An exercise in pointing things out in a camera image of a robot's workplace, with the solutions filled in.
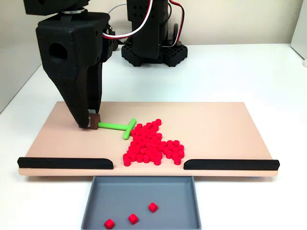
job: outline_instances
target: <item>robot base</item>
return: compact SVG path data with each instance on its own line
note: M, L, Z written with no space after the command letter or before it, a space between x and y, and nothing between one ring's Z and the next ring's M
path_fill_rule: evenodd
M188 48L184 45L174 47L163 47L160 50L158 59L137 56L132 49L132 45L124 45L121 48L121 55L133 66L141 66L143 63L167 64L175 67L182 60L188 57Z

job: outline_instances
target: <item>pile of red cubes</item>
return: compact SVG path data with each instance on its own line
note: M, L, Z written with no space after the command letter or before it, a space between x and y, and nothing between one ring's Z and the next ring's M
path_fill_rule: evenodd
M123 155L125 166L130 166L134 161L160 165L164 155L168 159L173 159L175 165L181 164L184 146L178 140L162 141L162 134L158 133L160 125L161 120L156 119L146 125L137 124L130 132L133 141L127 153Z

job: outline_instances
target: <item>red cable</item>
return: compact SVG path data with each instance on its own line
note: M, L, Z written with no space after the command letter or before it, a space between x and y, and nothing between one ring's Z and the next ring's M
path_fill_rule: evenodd
M181 35L181 31L182 31L182 27L183 27L183 22L184 22L184 9L183 7L178 3L178 2L175 2L173 0L169 0L173 5L176 5L176 6L179 6L181 9L182 9L182 20L181 20L181 24L180 24L180 28L178 30L178 39L175 41L175 44L177 44L177 42L179 41L179 38L180 38L180 35Z

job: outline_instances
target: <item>white wall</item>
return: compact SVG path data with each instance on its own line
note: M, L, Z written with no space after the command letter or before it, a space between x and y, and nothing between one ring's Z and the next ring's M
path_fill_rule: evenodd
M304 59L307 59L307 0L304 0L302 10L292 38L291 47Z
M26 15L22 0L0 7L0 112L39 67L35 28L43 17Z
M181 41L186 45L290 43L303 0L177 0L186 18ZM125 0L91 0L87 9L107 12ZM179 23L173 6L170 23ZM119 33L131 30L125 6L111 13Z

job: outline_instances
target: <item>gray tray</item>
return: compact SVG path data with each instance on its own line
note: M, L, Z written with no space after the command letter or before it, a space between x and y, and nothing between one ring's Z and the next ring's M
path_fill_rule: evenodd
M159 209L152 213L148 205ZM131 225L128 216L139 222ZM94 177L82 230L104 230L112 219L114 230L200 230L194 178L173 176Z

